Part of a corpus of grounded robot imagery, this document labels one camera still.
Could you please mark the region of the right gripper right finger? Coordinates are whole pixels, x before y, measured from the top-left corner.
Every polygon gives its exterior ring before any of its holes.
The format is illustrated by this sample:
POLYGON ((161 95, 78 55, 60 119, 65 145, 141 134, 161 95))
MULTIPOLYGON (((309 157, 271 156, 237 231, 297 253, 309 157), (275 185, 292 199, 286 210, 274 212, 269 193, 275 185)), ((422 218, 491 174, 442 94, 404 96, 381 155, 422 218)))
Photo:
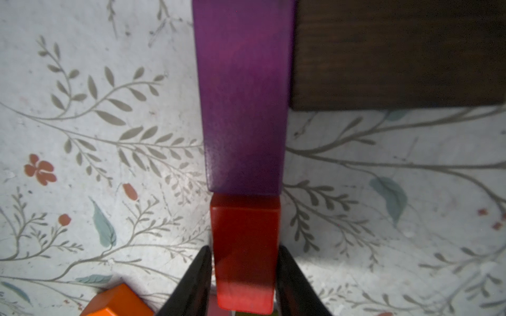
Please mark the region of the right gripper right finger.
POLYGON ((280 315, 331 316, 285 246, 279 246, 276 300, 280 315))

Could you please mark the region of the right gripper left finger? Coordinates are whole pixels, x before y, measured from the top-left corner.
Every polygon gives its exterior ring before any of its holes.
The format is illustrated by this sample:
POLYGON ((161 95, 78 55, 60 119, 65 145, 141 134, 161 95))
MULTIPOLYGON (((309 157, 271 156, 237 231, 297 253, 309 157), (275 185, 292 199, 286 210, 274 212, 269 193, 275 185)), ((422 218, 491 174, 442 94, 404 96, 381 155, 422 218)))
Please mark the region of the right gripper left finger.
POLYGON ((212 280, 212 251, 204 246, 156 316, 206 316, 212 280))

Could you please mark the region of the red wooden block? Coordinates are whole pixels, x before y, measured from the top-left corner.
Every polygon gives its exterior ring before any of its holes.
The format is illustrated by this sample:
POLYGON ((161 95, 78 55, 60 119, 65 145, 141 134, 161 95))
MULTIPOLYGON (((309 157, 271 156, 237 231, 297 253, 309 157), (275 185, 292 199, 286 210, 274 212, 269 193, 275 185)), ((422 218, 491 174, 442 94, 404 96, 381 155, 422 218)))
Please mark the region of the red wooden block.
POLYGON ((214 193, 210 219, 218 305, 269 315, 274 310, 280 198, 214 193))

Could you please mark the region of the brown wooden block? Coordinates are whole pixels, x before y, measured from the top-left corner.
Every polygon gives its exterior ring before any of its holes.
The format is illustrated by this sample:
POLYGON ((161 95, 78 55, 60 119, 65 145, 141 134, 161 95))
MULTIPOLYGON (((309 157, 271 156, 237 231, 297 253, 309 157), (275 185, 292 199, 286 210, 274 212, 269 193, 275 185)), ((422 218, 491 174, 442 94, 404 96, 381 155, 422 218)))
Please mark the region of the brown wooden block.
POLYGON ((299 1, 298 111, 498 105, 504 1, 299 1))

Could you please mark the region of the purple wooden block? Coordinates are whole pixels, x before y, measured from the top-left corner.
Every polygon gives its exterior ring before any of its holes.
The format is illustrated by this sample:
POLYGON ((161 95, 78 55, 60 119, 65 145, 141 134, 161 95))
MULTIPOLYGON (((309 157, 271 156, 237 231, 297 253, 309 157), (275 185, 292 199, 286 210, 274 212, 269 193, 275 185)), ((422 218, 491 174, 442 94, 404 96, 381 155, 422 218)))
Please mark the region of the purple wooden block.
POLYGON ((194 1, 208 188, 281 192, 296 3, 194 1))

